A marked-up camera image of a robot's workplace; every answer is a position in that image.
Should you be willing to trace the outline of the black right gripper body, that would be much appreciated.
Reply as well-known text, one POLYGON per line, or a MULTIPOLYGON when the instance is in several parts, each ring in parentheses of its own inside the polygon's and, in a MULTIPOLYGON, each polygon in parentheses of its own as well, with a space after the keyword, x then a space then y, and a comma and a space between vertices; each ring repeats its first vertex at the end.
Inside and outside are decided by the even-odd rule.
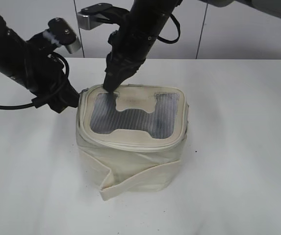
POLYGON ((106 58, 106 69, 141 66, 168 18, 169 14, 157 9, 132 9, 118 32, 109 38, 112 51, 106 58))

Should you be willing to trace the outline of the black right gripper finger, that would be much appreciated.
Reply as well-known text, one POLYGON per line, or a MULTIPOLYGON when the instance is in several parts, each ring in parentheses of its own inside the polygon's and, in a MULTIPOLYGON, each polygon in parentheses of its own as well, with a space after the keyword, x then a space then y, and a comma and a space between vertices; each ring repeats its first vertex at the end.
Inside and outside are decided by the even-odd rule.
POLYGON ((108 93, 113 93, 125 80, 125 74, 119 70, 106 69, 103 88, 108 93))
POLYGON ((140 64, 134 64, 120 68, 116 76, 117 86, 120 86, 125 80, 134 76, 140 68, 140 64))

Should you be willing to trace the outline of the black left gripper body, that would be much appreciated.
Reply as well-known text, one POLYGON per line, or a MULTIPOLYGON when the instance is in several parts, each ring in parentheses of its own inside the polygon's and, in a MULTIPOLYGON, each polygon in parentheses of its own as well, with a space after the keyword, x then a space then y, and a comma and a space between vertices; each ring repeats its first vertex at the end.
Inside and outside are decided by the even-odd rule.
POLYGON ((66 108, 78 107, 78 92, 73 88, 68 79, 63 79, 59 86, 45 96, 38 96, 32 99, 35 108, 46 104, 56 113, 62 113, 66 108))

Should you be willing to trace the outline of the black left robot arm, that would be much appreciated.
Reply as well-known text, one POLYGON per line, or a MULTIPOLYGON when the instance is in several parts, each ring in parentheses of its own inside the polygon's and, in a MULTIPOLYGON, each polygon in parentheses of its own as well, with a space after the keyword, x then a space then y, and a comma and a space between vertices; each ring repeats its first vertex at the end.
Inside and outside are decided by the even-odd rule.
POLYGON ((69 64, 55 52, 59 47, 65 47, 70 54, 81 48, 78 36, 63 18, 51 19, 46 30, 25 41, 0 15, 0 72, 35 95, 28 104, 0 105, 0 110, 49 105, 61 113, 78 106, 79 93, 70 84, 69 64))

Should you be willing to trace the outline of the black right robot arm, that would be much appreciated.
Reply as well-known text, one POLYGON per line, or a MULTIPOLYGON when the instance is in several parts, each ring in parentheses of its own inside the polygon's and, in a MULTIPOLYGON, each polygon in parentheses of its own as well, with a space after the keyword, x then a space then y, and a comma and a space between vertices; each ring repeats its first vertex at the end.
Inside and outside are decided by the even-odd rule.
POLYGON ((167 40, 160 36, 169 19, 181 34, 180 24, 173 15, 179 0, 136 0, 130 11, 110 7, 102 15, 119 26, 108 39, 112 50, 106 57, 103 88, 114 92, 125 80, 132 77, 146 60, 154 43, 159 40, 175 44, 178 39, 167 40))

